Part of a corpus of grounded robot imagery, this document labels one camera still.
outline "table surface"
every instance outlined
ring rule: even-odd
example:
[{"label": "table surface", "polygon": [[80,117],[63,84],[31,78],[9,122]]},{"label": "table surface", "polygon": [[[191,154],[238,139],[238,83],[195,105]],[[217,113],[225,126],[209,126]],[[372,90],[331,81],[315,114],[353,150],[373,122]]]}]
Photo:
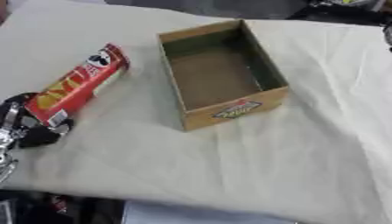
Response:
[{"label": "table surface", "polygon": [[387,223],[392,57],[381,29],[248,21],[289,96],[269,113],[185,133],[156,35],[222,20],[63,0],[16,10],[0,28],[1,98],[39,91],[107,42],[132,68],[77,115],[70,135],[14,151],[20,166],[7,187]]}]

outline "table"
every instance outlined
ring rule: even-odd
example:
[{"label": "table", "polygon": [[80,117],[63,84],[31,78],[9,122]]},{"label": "table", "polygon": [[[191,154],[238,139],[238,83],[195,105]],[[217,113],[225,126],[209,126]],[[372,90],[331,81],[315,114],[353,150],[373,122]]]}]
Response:
[{"label": "table", "polygon": [[107,42],[132,69],[78,114],[69,136],[15,151],[7,187],[388,223],[392,58],[381,29],[248,21],[289,97],[269,113],[185,133],[156,35],[225,19],[63,0],[17,10],[0,28],[0,98],[39,91]]}]

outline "cardboard box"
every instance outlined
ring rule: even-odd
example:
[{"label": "cardboard box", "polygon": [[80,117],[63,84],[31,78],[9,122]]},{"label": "cardboard box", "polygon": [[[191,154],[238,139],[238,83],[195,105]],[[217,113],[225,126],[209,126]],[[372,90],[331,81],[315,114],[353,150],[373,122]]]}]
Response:
[{"label": "cardboard box", "polygon": [[276,108],[288,87],[243,20],[159,35],[185,130]]}]

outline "printed logo on box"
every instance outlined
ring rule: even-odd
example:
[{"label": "printed logo on box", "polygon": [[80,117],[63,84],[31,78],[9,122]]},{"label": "printed logo on box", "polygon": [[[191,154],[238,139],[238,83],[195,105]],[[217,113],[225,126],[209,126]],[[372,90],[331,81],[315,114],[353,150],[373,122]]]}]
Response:
[{"label": "printed logo on box", "polygon": [[217,118],[237,118],[239,116],[243,116],[247,114],[250,110],[255,109],[261,106],[262,103],[256,101],[239,101],[236,105],[231,108],[225,108],[218,114],[213,115],[213,117]]}]

